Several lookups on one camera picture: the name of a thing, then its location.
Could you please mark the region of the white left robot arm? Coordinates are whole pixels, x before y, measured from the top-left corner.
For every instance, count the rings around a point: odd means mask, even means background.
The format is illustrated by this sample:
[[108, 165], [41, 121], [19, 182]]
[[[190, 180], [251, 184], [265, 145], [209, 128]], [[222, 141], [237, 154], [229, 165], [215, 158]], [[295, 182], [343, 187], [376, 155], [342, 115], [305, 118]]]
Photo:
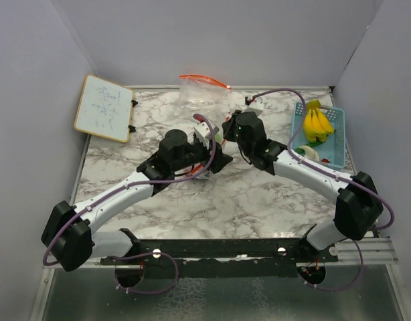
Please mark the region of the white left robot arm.
[[188, 142], [182, 130], [170, 130], [157, 152], [135, 172], [109, 190], [75, 205], [62, 201], [54, 206], [41, 236], [47, 247], [45, 266], [60, 264], [67, 272], [90, 258], [118, 257], [130, 264], [139, 256], [139, 240], [128, 230], [103, 232], [101, 227], [134, 204], [178, 182], [176, 172], [201, 164], [205, 171], [220, 172], [232, 162], [218, 143]]

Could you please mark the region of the clear zip top bag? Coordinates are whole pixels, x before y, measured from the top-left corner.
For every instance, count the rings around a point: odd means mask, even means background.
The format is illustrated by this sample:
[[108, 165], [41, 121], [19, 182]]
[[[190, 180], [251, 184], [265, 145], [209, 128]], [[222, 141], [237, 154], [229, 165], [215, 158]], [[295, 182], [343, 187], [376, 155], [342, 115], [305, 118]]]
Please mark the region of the clear zip top bag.
[[[215, 175], [211, 171], [208, 170], [208, 167], [211, 165], [213, 161], [213, 157], [214, 157], [215, 150], [216, 150], [216, 144], [218, 143], [216, 142], [215, 136], [216, 135], [214, 135], [214, 142], [210, 140], [208, 142], [208, 145], [206, 146], [206, 148], [210, 148], [212, 150], [210, 153], [209, 161], [206, 164], [199, 163], [199, 164], [191, 166], [190, 171], [187, 173], [187, 176], [194, 177], [194, 179], [199, 179], [199, 180], [210, 180]], [[219, 143], [224, 153], [225, 153], [225, 150], [224, 150], [225, 143], [226, 141], [224, 139], [221, 143]]]
[[176, 106], [191, 109], [205, 108], [209, 111], [228, 109], [228, 99], [232, 92], [230, 85], [199, 74], [180, 75], [179, 82]]

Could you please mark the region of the yellow fake banana bunch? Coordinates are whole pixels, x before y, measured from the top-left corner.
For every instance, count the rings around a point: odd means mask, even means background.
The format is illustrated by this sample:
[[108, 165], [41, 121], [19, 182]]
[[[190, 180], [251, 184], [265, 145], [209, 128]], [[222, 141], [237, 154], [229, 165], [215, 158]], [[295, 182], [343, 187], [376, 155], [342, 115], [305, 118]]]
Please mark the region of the yellow fake banana bunch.
[[309, 142], [326, 142], [327, 137], [335, 132], [329, 119], [321, 111], [321, 103], [311, 100], [307, 103], [307, 114], [303, 121], [303, 131]]

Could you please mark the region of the white fake mushroom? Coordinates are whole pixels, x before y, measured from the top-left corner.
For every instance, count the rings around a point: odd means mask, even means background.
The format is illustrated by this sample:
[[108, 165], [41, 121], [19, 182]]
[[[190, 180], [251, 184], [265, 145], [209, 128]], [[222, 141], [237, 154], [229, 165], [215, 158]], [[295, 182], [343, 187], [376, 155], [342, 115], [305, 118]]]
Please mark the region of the white fake mushroom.
[[303, 151], [305, 158], [316, 162], [320, 161], [319, 153], [312, 147], [307, 145], [301, 145], [299, 147], [299, 150]]

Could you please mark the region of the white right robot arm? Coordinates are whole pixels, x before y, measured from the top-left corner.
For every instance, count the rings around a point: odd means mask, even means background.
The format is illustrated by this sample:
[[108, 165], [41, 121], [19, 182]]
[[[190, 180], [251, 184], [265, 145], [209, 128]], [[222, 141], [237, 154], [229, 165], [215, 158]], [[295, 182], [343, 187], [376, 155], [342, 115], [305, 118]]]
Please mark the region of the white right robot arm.
[[222, 128], [224, 139], [235, 142], [254, 167], [300, 183], [335, 205], [333, 218], [303, 235], [299, 254], [305, 261], [315, 261], [332, 243], [363, 239], [382, 214], [382, 201], [367, 173], [349, 175], [295, 155], [286, 145], [267, 137], [254, 112], [237, 110]]

